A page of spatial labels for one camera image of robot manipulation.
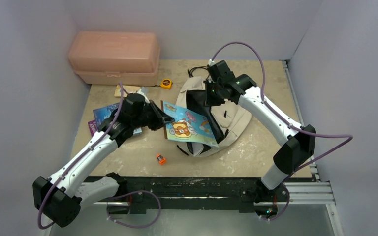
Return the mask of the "cartoon bear picture book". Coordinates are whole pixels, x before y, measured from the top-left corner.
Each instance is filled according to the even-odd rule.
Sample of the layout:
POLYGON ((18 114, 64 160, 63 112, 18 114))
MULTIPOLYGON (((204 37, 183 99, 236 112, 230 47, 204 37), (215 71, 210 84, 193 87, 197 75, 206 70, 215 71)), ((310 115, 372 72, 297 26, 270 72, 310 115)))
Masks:
POLYGON ((162 110, 174 121, 165 125, 165 139, 176 142, 192 142, 217 147, 218 143, 207 118, 187 108, 165 101, 162 110))

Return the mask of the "beige canvas backpack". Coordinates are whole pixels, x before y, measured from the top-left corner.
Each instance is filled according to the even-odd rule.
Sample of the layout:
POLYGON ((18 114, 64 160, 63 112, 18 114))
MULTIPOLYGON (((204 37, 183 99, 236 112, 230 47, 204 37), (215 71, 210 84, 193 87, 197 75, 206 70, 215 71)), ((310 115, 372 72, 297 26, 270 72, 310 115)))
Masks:
POLYGON ((190 142, 177 143, 180 151, 193 157, 208 157, 231 146, 252 118, 249 112, 230 101, 220 106, 208 107, 205 106, 205 100, 204 79, 198 76, 184 82, 175 103, 205 116, 218 143, 218 147, 190 142))

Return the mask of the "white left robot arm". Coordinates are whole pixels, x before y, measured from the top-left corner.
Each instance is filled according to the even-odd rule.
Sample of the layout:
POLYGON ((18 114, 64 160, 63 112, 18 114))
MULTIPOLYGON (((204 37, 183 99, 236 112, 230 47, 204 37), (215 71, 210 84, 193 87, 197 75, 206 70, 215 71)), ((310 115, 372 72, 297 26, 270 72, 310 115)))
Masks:
POLYGON ((173 117, 141 93, 121 97, 118 108, 67 164, 48 178, 38 177, 33 182, 39 228, 44 230, 53 224, 65 227, 82 209, 104 199, 128 199, 133 193, 127 189, 127 180, 117 173, 108 173, 87 185, 83 182, 102 160, 133 136, 136 128, 157 131, 172 122, 173 117))

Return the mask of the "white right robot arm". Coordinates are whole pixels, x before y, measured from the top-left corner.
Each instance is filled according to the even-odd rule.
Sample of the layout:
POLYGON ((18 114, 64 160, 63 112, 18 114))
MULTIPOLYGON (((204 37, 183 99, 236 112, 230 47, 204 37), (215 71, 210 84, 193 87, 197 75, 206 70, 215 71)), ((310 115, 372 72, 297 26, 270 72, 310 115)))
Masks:
POLYGON ((261 94, 261 88, 248 75, 238 77, 225 61, 210 60, 207 70, 210 79, 205 81, 207 106, 218 106, 229 100, 258 119, 274 136, 280 149, 273 157, 274 163, 261 178, 257 195, 268 200, 276 188, 314 153, 316 130, 313 126, 302 126, 291 119, 261 94))

